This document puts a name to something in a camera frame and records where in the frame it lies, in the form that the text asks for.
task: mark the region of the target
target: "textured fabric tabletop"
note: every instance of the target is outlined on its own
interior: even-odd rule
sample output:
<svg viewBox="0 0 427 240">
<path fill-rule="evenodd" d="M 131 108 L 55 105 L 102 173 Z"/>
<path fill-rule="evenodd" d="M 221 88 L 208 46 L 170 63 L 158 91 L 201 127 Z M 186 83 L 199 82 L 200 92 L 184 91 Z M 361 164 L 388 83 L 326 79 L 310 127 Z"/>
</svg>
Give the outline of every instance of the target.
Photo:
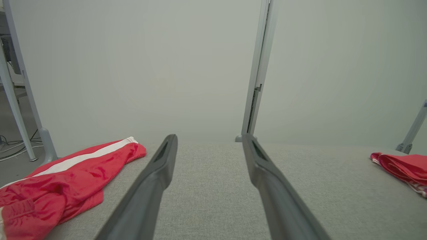
<svg viewBox="0 0 427 240">
<path fill-rule="evenodd" d="M 159 144 L 104 189 L 104 201 L 47 239 L 94 239 Z M 427 201 L 369 160 L 373 147 L 262 144 L 332 239 L 425 239 Z M 154 239 L 270 239 L 241 143 L 178 143 Z"/>
</svg>

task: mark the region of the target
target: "red cloth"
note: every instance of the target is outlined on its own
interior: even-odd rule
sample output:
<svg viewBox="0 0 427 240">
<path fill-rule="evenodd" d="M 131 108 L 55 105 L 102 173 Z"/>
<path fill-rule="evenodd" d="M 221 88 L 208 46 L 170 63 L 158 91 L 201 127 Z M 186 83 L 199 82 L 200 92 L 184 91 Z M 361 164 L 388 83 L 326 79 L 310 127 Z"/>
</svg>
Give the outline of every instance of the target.
<svg viewBox="0 0 427 240">
<path fill-rule="evenodd" d="M 371 154 L 371 159 L 427 198 L 427 156 L 417 154 L 394 156 L 374 152 Z"/>
<path fill-rule="evenodd" d="M 0 239 L 45 238 L 56 225 L 102 203 L 102 188 L 126 163 L 145 155 L 145 147 L 129 137 L 50 162 L 5 185 L 0 188 Z"/>
</svg>

